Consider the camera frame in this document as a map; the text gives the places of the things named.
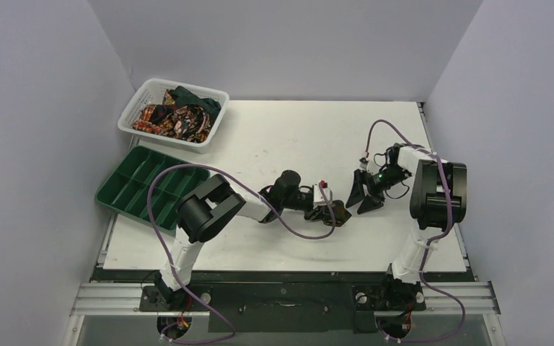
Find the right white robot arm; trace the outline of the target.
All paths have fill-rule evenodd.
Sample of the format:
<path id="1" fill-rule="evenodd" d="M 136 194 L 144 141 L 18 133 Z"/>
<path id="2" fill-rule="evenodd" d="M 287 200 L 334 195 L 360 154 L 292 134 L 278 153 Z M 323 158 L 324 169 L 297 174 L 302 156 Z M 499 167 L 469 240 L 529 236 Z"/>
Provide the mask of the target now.
<path id="1" fill-rule="evenodd" d="M 384 163 L 366 157 L 353 173 L 346 207 L 359 215 L 383 207 L 388 190 L 412 179 L 409 212 L 413 226 L 378 288 L 379 307 L 411 311 L 423 303 L 421 278 L 429 257 L 467 210 L 467 167 L 438 160 L 422 147 L 396 143 L 384 153 Z"/>

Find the orange green patterned tie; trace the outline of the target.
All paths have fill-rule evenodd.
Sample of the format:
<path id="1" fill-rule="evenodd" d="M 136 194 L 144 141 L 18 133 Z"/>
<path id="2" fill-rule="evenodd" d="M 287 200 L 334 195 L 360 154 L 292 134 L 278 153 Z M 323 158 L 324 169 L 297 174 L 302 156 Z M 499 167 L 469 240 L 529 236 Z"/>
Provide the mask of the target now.
<path id="1" fill-rule="evenodd" d="M 325 207 L 325 216 L 322 222 L 326 226 L 341 227 L 351 216 L 342 200 L 334 200 L 330 206 Z"/>

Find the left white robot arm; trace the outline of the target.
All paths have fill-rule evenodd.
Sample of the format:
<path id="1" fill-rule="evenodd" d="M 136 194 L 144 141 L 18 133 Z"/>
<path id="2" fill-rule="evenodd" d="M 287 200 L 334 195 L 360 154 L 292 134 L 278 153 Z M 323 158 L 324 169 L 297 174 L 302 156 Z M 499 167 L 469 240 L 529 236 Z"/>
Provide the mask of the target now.
<path id="1" fill-rule="evenodd" d="M 235 179 L 217 170 L 205 182 L 177 199 L 176 235 L 171 247 L 164 238 L 167 262 L 154 279 L 159 302 L 169 310 L 181 308 L 192 292 L 188 285 L 203 245 L 215 238 L 236 216 L 261 224 L 281 221 L 284 210 L 299 211 L 306 221 L 320 221 L 331 229 L 343 226 L 351 214 L 324 181 L 303 187 L 300 175 L 285 170 L 272 185 L 258 192 L 248 187 L 237 192 Z"/>

